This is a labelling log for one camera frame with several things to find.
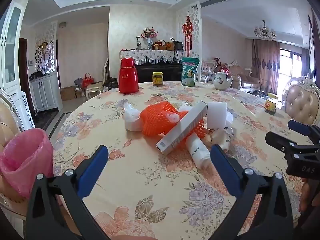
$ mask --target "glass jar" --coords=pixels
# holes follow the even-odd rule
[[[154,86],[162,86],[163,85],[163,73],[162,72],[154,72],[153,73],[152,84]]]
[[[275,94],[268,93],[267,100],[264,104],[264,110],[268,114],[274,115],[276,113],[278,99],[279,99],[279,97],[276,96]]]

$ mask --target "orange foam net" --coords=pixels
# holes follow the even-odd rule
[[[162,114],[162,112],[171,112],[178,114],[168,101],[147,106],[141,113],[140,117],[143,121],[142,133],[147,136],[153,136],[164,132],[169,132],[176,123],[172,123]]]
[[[164,101],[151,106],[147,106],[141,113],[140,117],[143,121],[142,133],[147,136],[158,134],[167,134],[177,123],[172,123],[163,114],[163,112],[171,112],[179,115],[180,120],[188,113],[188,111],[178,112],[169,102]],[[199,138],[204,138],[203,130],[204,121],[201,120],[198,125],[186,136],[196,133]]]

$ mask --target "chair backrest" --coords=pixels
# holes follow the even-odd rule
[[[282,94],[282,109],[297,122],[316,124],[320,118],[320,89],[308,74],[291,78]]]
[[[107,58],[104,67],[103,67],[103,73],[102,73],[102,85],[107,81],[108,78],[108,67],[109,67],[109,58]]]

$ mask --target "snack bag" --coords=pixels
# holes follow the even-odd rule
[[[195,87],[195,72],[200,60],[195,57],[182,58],[181,84],[183,86]]]

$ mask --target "pink trash bag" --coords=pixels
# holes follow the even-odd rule
[[[29,198],[39,173],[53,176],[52,154],[53,146],[44,130],[26,130],[15,136],[0,153],[0,170],[20,195]]]

